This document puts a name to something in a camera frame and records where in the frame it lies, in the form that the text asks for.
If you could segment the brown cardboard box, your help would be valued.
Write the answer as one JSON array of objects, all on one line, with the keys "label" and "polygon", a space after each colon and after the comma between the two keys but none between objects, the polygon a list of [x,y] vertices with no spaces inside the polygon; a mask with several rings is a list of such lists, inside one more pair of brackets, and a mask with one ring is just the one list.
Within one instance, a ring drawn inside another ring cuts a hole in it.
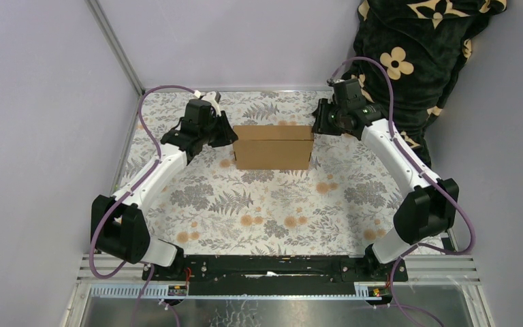
[{"label": "brown cardboard box", "polygon": [[239,170],[307,170],[314,137],[304,125],[239,125],[233,143]]}]

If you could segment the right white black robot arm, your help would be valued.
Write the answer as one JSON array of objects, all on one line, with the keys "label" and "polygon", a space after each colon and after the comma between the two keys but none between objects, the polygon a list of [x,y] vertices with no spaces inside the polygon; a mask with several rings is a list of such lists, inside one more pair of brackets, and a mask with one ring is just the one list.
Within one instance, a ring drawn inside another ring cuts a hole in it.
[{"label": "right white black robot arm", "polygon": [[403,197],[393,228],[365,253],[364,274],[379,281],[390,272],[390,262],[418,242],[453,226],[459,187],[451,178],[442,179],[415,155],[398,134],[387,108],[369,103],[358,80],[337,80],[331,85],[332,99],[320,99],[313,112],[312,132],[349,134],[362,141],[383,163]]}]

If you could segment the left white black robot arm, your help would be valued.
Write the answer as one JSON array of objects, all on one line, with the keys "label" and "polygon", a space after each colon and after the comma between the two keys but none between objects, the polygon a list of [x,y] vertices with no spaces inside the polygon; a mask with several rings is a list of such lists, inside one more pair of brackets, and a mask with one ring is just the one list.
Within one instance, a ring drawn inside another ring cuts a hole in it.
[{"label": "left white black robot arm", "polygon": [[178,125],[158,141],[156,156],[125,186],[93,201],[93,248],[130,264],[158,265],[166,279],[179,278],[184,270],[183,260],[176,257],[180,250],[150,234],[146,222],[149,208],[204,146],[228,146],[237,139],[226,112],[220,108],[218,93],[189,100]]}]

